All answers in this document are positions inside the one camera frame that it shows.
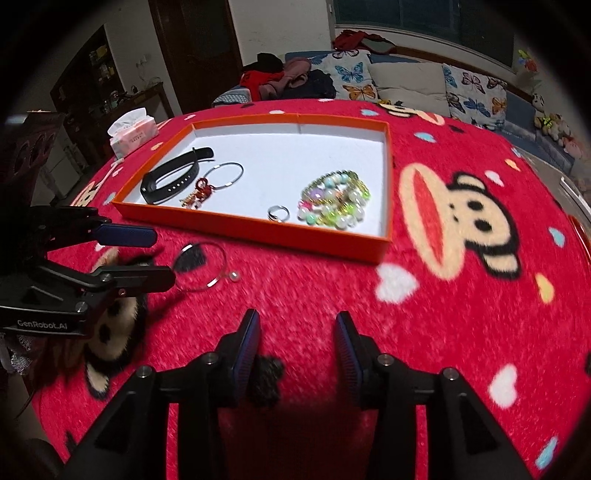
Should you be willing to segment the black smart wristband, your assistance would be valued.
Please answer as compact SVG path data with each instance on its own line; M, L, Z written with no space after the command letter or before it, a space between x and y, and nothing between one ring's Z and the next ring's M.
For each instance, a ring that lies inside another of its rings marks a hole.
M211 147L192 148L145 173L140 194L149 205L161 204L184 191L197 179L200 164L212 160Z

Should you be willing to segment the silver bangle with pearl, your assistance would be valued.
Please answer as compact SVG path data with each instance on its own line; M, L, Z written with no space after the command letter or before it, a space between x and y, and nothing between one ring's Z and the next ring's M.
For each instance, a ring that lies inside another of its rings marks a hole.
M225 280L240 280L238 271L229 267L225 249L214 241L186 244L173 261L172 271L175 286L185 293L204 292Z

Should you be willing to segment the gold chain charm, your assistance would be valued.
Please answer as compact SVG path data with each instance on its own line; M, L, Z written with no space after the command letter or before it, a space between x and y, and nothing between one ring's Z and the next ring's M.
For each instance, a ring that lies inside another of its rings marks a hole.
M182 208L187 208L187 209L198 209L201 206L201 201L200 198L198 197L197 194L190 194L188 195L186 198L182 199L180 201L181 203L181 207Z

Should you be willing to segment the silver hoop with red charm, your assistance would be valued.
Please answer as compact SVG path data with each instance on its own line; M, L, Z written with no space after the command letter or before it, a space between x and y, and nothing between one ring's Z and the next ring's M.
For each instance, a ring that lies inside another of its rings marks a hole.
M212 194L235 185L244 173L238 162L223 162L209 169L195 183L193 208L199 209Z

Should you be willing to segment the pink tissue pack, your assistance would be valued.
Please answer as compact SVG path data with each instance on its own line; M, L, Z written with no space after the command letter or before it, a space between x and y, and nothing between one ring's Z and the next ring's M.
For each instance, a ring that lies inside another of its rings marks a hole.
M158 135L155 119L144 107L131 110L107 130L109 143L117 159L123 159Z

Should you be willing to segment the dark wooden side table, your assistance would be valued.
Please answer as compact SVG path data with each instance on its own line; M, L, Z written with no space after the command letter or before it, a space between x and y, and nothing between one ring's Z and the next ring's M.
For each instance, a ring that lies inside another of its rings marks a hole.
M162 82L157 82L138 93L126 96L118 105L124 111L145 107L148 113L155 113L158 109L164 112L166 119L174 117L174 113L164 90Z

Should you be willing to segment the dark wooden door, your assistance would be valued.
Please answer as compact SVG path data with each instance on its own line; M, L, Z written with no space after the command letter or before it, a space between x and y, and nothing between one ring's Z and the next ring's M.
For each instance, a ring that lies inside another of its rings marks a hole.
M229 2L150 0L148 6L180 110L210 108L242 76Z

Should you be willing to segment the left butterfly pillow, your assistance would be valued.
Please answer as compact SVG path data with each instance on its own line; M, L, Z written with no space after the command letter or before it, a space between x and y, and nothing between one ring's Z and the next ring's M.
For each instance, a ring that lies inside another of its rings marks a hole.
M369 67L370 56L363 50L332 52L318 64L318 69L332 79L335 98L376 103L379 95Z

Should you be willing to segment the butterfly pillow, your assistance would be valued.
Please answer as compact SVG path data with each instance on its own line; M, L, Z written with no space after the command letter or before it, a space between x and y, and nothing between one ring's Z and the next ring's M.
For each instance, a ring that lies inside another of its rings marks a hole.
M451 117L490 131L503 129L507 84L496 77L442 65Z
M332 52L318 64L318 69L332 79L335 98L376 103L379 95L369 67L370 56L363 50Z

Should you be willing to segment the red cloth on sill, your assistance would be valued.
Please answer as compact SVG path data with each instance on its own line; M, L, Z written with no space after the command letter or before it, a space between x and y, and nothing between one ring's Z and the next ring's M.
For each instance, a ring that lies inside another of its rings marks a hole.
M392 54L397 51L397 46L381 35L353 30L342 30L332 41L332 47L337 51L363 49L374 54Z

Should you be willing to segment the plush toys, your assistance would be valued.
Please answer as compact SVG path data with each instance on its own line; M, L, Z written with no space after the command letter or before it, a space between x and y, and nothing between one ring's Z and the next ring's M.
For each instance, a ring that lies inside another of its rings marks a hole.
M535 93L532 105L535 108L534 126L543 135L551 138L559 147L575 160L583 158L583 149L572 135L570 126L558 113L549 113L545 106L544 97Z

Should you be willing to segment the right butterfly pillow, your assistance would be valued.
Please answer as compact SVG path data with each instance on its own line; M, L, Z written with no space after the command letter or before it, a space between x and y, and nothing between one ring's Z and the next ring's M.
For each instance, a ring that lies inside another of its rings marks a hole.
M451 117L490 131L503 129L507 84L496 77L442 65Z

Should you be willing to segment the beige pillow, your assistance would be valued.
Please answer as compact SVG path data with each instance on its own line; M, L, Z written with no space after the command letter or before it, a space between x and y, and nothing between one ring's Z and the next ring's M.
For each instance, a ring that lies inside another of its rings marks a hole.
M381 100L450 117L443 68L439 63L377 63L369 67Z

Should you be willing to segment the colourful pinwheel flower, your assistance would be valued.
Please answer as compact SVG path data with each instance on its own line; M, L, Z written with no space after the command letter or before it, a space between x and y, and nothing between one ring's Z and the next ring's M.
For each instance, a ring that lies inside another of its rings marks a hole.
M535 59L524 49L517 50L516 77L521 82L531 81L538 74L538 66Z

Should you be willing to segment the dark window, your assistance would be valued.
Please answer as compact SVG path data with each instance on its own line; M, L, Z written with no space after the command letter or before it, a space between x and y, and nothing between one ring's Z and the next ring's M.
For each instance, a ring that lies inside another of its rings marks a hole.
M486 1L342 0L335 21L427 35L461 45L506 66L513 63L514 32Z

